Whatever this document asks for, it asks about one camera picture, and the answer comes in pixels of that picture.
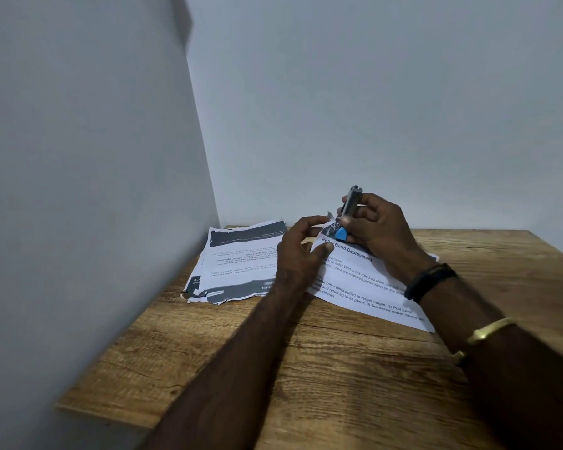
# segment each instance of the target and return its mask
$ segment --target gold bangle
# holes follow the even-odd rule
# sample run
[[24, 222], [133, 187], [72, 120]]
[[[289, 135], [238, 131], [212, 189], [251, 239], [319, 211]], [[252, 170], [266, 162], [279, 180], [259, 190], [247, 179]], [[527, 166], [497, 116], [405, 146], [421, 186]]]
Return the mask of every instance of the gold bangle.
[[[501, 328], [505, 328], [506, 326], [515, 325], [515, 324], [516, 324], [515, 319], [512, 319], [510, 317], [499, 319], [495, 322], [492, 322], [490, 325], [486, 325], [485, 327], [475, 330], [471, 334], [471, 336], [467, 338], [467, 344], [469, 344], [470, 346], [479, 344], [481, 341], [487, 340], [491, 334], [498, 332]], [[451, 354], [450, 357], [453, 359], [455, 365], [461, 366], [461, 364], [466, 360], [468, 355], [465, 351], [458, 350], [454, 354]]]
[[498, 332], [501, 328], [505, 328], [508, 325], [514, 324], [515, 319], [512, 319], [510, 317], [505, 317], [497, 320], [496, 322], [492, 322], [490, 325], [486, 325], [485, 327], [474, 331], [473, 334], [469, 338], [467, 338], [467, 344], [469, 344], [470, 346], [479, 344], [481, 341], [488, 339], [491, 334]]

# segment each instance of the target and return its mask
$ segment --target stack of papers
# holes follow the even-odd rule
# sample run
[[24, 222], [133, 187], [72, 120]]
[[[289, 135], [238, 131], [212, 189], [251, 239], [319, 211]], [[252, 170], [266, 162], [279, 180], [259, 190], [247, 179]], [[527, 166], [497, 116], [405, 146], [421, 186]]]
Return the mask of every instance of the stack of papers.
[[277, 271], [283, 221], [233, 229], [209, 228], [205, 248], [185, 285], [189, 302], [243, 300], [267, 295]]
[[333, 223], [324, 228], [313, 243], [312, 249], [332, 243], [334, 250], [308, 292], [348, 310], [433, 333], [421, 307], [404, 297], [405, 285], [391, 277], [383, 261], [367, 249], [336, 240], [336, 226]]

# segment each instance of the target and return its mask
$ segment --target stapler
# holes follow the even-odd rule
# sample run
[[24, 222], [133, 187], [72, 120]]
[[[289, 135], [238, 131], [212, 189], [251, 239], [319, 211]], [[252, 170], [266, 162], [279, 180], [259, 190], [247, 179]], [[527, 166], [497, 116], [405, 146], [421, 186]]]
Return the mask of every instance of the stapler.
[[[343, 216], [350, 216], [350, 217], [353, 216], [355, 210], [357, 209], [358, 201], [360, 200], [362, 193], [363, 190], [356, 185], [354, 185], [348, 191], [348, 194], [346, 195], [346, 202], [342, 207], [342, 213], [340, 214], [340, 218], [342, 218]], [[347, 236], [348, 233], [346, 232], [346, 229], [344, 227], [340, 227], [336, 232], [336, 240], [345, 242]]]

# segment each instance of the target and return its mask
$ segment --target wooden table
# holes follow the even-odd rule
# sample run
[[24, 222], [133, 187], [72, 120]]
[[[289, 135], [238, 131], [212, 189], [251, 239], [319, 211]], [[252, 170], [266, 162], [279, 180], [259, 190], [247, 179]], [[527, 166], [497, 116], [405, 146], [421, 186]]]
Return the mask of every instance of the wooden table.
[[[530, 232], [415, 230], [508, 316], [563, 352], [563, 254]], [[193, 268], [87, 370], [58, 407], [153, 427], [258, 299], [186, 304]], [[502, 448], [431, 333], [313, 299], [283, 356], [258, 449]]]

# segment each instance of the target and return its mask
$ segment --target black bracelet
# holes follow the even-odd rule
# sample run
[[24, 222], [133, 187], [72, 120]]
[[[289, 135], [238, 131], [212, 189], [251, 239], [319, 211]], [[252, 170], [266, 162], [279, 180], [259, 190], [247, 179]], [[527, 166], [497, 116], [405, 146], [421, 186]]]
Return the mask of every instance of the black bracelet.
[[406, 288], [405, 297], [419, 303], [421, 298], [445, 279], [456, 278], [457, 273], [448, 264], [434, 265], [419, 273]]

